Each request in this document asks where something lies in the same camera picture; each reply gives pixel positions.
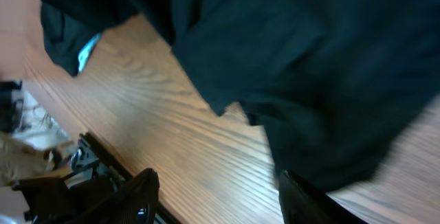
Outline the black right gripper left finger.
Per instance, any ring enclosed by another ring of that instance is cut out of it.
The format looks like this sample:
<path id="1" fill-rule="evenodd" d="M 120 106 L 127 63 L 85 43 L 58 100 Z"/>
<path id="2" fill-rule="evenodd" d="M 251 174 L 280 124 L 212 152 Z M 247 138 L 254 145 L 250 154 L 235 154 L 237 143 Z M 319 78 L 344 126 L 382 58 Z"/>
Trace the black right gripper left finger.
<path id="1" fill-rule="evenodd" d="M 73 185 L 77 215 L 65 219 L 67 224 L 154 224 L 158 209 L 160 182 L 156 171 L 143 170 L 119 188 L 100 175 Z"/>

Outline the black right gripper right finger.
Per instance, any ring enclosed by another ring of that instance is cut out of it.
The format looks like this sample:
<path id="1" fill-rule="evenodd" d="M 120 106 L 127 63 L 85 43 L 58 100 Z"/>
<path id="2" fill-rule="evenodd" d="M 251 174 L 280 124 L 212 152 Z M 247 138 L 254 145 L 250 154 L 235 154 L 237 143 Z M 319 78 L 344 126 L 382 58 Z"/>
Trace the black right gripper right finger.
<path id="1" fill-rule="evenodd" d="M 285 224 L 366 224 L 292 171 L 280 174 L 278 193 Z"/>

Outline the black t-shirt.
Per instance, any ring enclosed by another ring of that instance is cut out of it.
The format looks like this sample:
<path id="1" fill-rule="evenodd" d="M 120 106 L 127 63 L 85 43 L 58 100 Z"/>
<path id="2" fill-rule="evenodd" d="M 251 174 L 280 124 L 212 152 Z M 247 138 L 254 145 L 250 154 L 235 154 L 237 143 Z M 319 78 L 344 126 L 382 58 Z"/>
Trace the black t-shirt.
<path id="1" fill-rule="evenodd" d="M 141 13 L 210 108 L 238 102 L 280 174 L 325 192 L 371 179 L 439 94 L 439 0 L 41 0 L 70 76 L 96 34 Z"/>

